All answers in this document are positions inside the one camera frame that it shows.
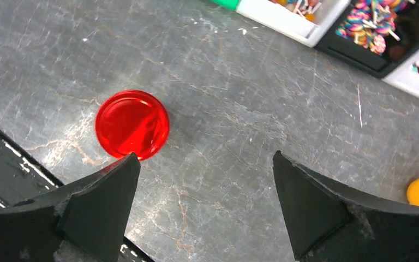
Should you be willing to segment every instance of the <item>green plastic edge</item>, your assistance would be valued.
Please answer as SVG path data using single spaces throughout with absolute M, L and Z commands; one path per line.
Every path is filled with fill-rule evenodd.
M 214 3 L 221 5 L 229 10 L 235 11 L 240 0 L 211 0 Z

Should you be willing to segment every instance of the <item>gray marble surface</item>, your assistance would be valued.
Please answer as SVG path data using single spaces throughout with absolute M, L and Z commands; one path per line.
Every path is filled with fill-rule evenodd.
M 172 120 L 125 233 L 156 261 L 293 261 L 276 150 L 392 200 L 419 176 L 418 99 L 208 0 L 0 0 L 0 127 L 64 182 L 113 161 L 127 89 Z

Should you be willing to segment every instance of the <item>red plate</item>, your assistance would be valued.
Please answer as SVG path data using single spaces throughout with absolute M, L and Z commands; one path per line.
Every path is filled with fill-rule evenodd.
M 95 133 L 105 151 L 116 158 L 131 152 L 139 160 L 155 155 L 166 143 L 169 117 L 163 104 L 144 91 L 126 90 L 103 103 Z

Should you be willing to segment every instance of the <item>red rim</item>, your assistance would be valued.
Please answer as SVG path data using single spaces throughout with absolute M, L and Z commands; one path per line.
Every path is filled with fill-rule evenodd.
M 126 90 L 107 99 L 95 119 L 95 133 L 104 150 L 116 158 L 134 152 L 139 160 L 164 146 L 170 122 L 163 104 L 140 90 Z

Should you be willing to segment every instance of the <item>black container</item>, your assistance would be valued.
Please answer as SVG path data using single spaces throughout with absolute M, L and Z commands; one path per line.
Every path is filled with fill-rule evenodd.
M 384 78 L 419 49 L 419 0 L 415 1 L 415 4 L 409 4 L 409 7 L 397 13 L 395 33 L 401 40 L 396 41 L 390 35 L 385 37 L 386 51 L 381 56 L 335 34 L 335 30 L 346 19 L 357 0 L 351 1 L 314 48 L 376 78 Z

